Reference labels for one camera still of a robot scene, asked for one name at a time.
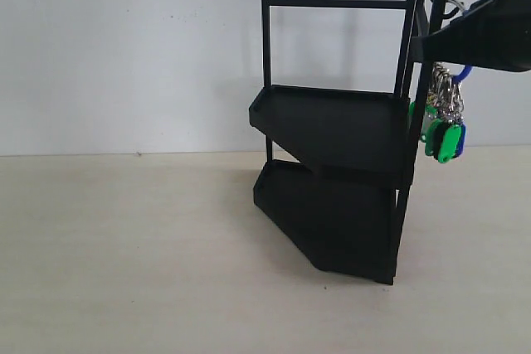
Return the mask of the black two-tier metal rack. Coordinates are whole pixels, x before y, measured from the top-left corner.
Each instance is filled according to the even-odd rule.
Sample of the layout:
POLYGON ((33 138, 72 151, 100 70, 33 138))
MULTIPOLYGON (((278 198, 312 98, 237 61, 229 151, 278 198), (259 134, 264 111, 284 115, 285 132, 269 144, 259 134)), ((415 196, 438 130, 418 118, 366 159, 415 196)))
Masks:
POLYGON ((261 0, 263 86, 249 108, 265 136, 255 205, 324 272, 393 283, 422 112, 408 91, 413 42, 441 27, 446 0, 261 0), (390 92, 278 85, 272 80, 273 7, 402 10, 390 92))

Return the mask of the bunch of coloured key tags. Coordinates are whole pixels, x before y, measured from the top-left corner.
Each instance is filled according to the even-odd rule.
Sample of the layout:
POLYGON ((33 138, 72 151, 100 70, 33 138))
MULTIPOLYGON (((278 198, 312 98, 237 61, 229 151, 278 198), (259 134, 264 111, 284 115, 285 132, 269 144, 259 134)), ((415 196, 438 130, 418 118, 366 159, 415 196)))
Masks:
POLYGON ((466 126, 460 89, 471 71, 466 65, 454 75, 440 62, 433 66, 419 141, 424 143, 425 155, 442 164, 458 158, 464 150, 466 126))

